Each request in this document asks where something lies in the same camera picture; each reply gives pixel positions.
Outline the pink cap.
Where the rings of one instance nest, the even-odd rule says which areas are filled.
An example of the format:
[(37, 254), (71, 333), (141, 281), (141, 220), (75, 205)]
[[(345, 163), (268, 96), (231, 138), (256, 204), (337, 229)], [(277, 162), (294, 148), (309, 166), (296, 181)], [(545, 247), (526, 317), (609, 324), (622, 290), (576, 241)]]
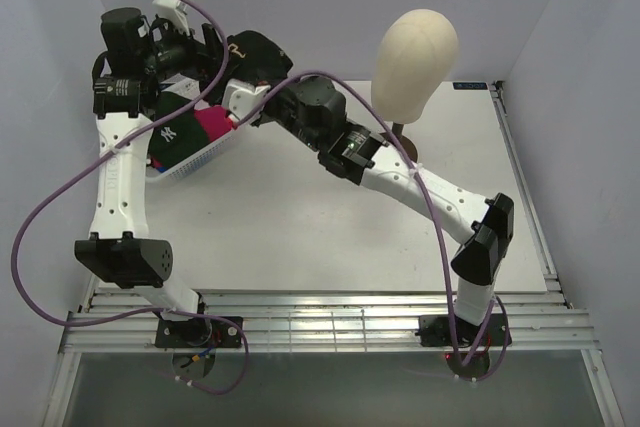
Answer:
[(194, 112), (194, 116), (210, 143), (217, 141), (233, 130), (227, 111), (220, 105), (197, 109)]

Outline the dark green NY cap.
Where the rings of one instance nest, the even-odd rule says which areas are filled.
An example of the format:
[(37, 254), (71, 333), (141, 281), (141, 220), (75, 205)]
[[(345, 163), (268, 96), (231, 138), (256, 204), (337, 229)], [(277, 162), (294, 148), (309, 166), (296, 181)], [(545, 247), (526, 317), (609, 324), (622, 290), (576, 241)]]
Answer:
[(154, 129), (148, 156), (169, 169), (210, 142), (194, 116), (193, 108)]

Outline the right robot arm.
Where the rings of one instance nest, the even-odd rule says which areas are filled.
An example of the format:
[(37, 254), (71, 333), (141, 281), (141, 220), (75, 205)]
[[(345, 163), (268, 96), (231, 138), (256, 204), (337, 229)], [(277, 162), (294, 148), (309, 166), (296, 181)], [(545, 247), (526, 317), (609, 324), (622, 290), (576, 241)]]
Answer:
[(514, 234), (514, 202), (464, 190), (410, 160), (392, 131), (378, 134), (347, 117), (346, 99), (332, 79), (306, 75), (280, 83), (262, 80), (264, 93), (251, 124), (275, 122), (312, 151), (329, 173), (384, 194), (434, 223), (437, 236), (458, 244), (445, 256), (451, 338), (484, 338), (496, 303), (499, 267)]

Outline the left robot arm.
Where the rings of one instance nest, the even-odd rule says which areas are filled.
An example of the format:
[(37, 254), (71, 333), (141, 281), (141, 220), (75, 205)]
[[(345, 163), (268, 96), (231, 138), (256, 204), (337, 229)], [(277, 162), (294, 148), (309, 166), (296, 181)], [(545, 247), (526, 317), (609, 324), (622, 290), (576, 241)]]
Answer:
[(212, 78), (223, 47), (213, 26), (202, 26), (202, 41), (189, 28), (156, 17), (148, 21), (137, 8), (110, 10), (101, 17), (106, 49), (92, 68), (93, 113), (104, 162), (99, 167), (97, 201), (86, 240), (74, 246), (76, 259), (105, 283), (132, 289), (159, 307), (169, 332), (189, 346), (212, 336), (201, 315), (199, 293), (173, 273), (166, 240), (153, 239), (145, 212), (150, 119), (160, 85), (176, 74)]

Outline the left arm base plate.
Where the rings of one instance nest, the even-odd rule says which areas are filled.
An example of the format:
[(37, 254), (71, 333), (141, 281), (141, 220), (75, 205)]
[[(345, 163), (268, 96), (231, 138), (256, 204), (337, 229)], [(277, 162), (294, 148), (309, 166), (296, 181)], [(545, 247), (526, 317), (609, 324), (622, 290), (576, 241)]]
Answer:
[(239, 329), (243, 317), (226, 317), (235, 327), (219, 320), (191, 318), (181, 321), (158, 319), (154, 346), (166, 349), (239, 348), (242, 344)]

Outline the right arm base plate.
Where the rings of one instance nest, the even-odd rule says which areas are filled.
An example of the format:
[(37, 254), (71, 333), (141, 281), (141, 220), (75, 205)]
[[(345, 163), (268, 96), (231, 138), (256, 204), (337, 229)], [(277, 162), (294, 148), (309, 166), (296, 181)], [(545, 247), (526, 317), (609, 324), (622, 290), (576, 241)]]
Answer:
[[(475, 326), (462, 319), (455, 318), (457, 339), (460, 348), (470, 347), (481, 327)], [(423, 347), (452, 347), (452, 336), (447, 315), (423, 315), (418, 319), (418, 329), (415, 335), (420, 339)], [(489, 317), (479, 346), (502, 346), (512, 344), (511, 334), (506, 329), (504, 316), (492, 314)]]

